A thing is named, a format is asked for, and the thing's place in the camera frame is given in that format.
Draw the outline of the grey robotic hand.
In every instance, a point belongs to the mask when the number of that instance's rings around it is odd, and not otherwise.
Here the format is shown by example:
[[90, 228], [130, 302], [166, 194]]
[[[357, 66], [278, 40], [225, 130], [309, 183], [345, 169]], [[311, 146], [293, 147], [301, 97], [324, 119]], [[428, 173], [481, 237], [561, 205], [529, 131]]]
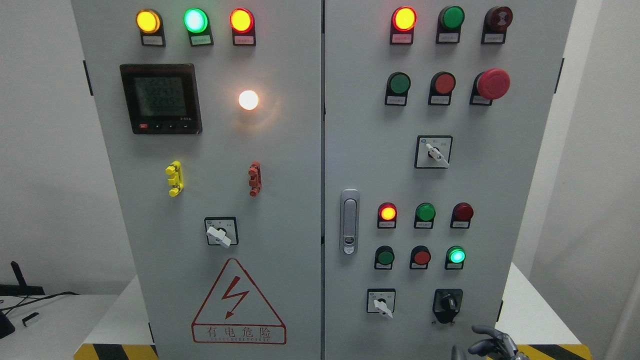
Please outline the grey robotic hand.
[[528, 360], [530, 357], [519, 351], [512, 337], [505, 332], [484, 325], [473, 325], [471, 330], [489, 338], [475, 342], [467, 352], [480, 357], [490, 356], [494, 360]]

